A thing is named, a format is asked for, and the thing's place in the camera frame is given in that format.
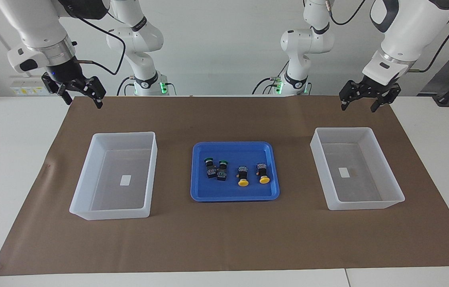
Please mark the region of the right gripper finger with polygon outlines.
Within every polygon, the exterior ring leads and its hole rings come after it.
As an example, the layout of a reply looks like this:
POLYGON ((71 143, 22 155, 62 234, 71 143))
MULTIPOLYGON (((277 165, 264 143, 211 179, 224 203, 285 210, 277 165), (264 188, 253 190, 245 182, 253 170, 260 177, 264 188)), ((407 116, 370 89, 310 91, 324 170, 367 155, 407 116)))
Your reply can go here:
POLYGON ((106 94, 106 89, 102 85, 89 85, 89 97, 93 100, 97 109, 101 109, 106 94))
POLYGON ((59 89, 57 90, 57 95, 60 96, 66 105, 71 105, 73 99, 67 91, 67 85, 65 83, 61 83, 59 89))

